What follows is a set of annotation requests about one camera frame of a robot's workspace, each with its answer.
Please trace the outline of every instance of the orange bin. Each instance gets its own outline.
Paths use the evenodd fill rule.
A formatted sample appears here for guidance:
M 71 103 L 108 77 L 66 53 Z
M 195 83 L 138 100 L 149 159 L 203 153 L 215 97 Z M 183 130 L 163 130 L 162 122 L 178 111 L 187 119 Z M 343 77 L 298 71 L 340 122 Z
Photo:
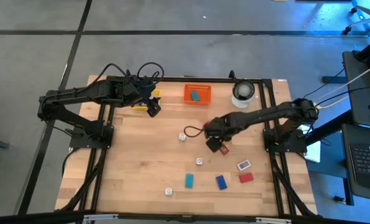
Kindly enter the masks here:
M 198 94 L 199 101 L 193 101 L 191 92 L 195 91 Z M 185 103 L 194 105 L 209 105 L 211 103 L 211 86 L 185 84 L 185 94 L 183 95 Z

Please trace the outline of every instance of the red block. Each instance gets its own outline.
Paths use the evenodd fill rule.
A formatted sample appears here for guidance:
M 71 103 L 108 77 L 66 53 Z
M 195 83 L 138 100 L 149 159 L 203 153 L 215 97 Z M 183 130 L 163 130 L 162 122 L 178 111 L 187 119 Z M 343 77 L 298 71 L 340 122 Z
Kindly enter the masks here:
M 226 155 L 229 152 L 229 149 L 224 144 L 222 144 L 220 151 L 222 152 L 223 155 Z
M 241 174 L 239 176 L 240 182 L 245 183 L 254 180 L 254 177 L 252 176 L 252 173 L 246 173 L 246 174 Z

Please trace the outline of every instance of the keyboard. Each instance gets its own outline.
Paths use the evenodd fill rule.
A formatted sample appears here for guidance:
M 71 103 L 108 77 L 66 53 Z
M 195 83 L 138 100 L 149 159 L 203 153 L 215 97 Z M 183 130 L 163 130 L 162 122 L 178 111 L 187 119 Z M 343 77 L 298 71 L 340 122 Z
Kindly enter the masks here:
M 370 188 L 370 146 L 350 146 L 356 182 Z

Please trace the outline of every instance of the concrete floor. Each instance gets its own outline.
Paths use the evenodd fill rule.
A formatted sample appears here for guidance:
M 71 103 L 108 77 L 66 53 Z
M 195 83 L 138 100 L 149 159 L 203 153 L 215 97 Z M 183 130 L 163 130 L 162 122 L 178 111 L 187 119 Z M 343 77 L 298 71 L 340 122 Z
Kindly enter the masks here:
M 0 29 L 75 30 L 85 3 L 85 0 L 0 1 Z M 342 30 L 358 20 L 348 14 L 351 8 L 350 3 L 294 0 L 287 3 L 100 0 L 93 2 L 85 29 Z M 73 39 L 72 35 L 0 35 L 0 140 L 11 144 L 9 150 L 0 150 L 0 215 L 14 213 L 44 128 L 36 117 L 38 97 L 60 83 Z M 343 51 L 362 49 L 368 43 L 364 37 L 83 36 L 67 88 L 84 86 L 88 75 L 99 73 L 109 62 L 135 71 L 144 62 L 155 61 L 164 66 L 167 76 L 227 77 L 233 69 L 238 77 L 288 79 L 292 98 L 297 98 L 320 86 L 322 76 L 334 75 L 342 69 Z M 107 74 L 117 75 L 114 70 Z M 335 87 L 327 86 L 311 99 L 318 100 L 323 92 Z M 344 100 L 322 110 L 317 126 L 348 108 L 349 102 Z M 30 213 L 53 210 L 68 142 L 64 134 L 53 132 Z M 331 199 L 334 195 L 343 196 L 340 179 L 320 174 L 310 174 L 310 178 L 320 215 L 370 222 L 370 200 L 355 197 L 354 207 L 340 205 Z

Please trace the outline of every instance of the wooden table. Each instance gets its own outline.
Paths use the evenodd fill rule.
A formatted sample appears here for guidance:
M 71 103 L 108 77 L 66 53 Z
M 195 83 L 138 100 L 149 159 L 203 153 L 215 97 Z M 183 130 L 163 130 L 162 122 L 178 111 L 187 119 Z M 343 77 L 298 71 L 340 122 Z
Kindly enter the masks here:
M 88 83 L 95 77 L 90 76 Z M 203 135 L 185 142 L 178 140 L 179 133 L 187 125 L 202 127 L 216 116 L 239 111 L 231 102 L 232 83 L 206 84 L 212 86 L 209 106 L 183 104 L 184 82 L 160 82 L 157 89 L 161 90 L 162 110 L 155 118 L 131 107 L 115 109 L 114 139 L 104 165 L 98 212 L 277 215 L 271 165 L 262 139 L 263 123 L 234 136 L 226 143 L 230 152 L 225 156 L 220 152 L 212 153 Z M 273 80 L 273 85 L 277 104 L 291 100 L 286 80 Z M 251 105 L 242 111 L 261 109 L 257 85 L 256 95 Z M 266 98 L 270 103 L 267 90 Z M 95 120 L 98 112 L 99 105 L 83 103 L 80 115 Z M 63 207 L 83 183 L 89 155 L 89 149 L 80 149 L 67 160 L 56 208 Z M 316 213 L 304 159 L 292 153 L 286 156 L 292 187 Z M 201 166 L 195 163 L 198 157 L 204 160 Z M 254 180 L 242 184 L 236 164 L 245 159 L 252 166 L 243 172 L 252 172 Z M 194 174 L 192 189 L 185 188 L 186 173 Z M 219 190 L 215 179 L 218 175 L 224 176 L 227 189 Z M 165 195 L 167 187 L 173 189 L 173 195 Z M 92 192 L 91 186 L 86 208 L 90 208 Z M 281 192 L 288 213 L 283 187 Z

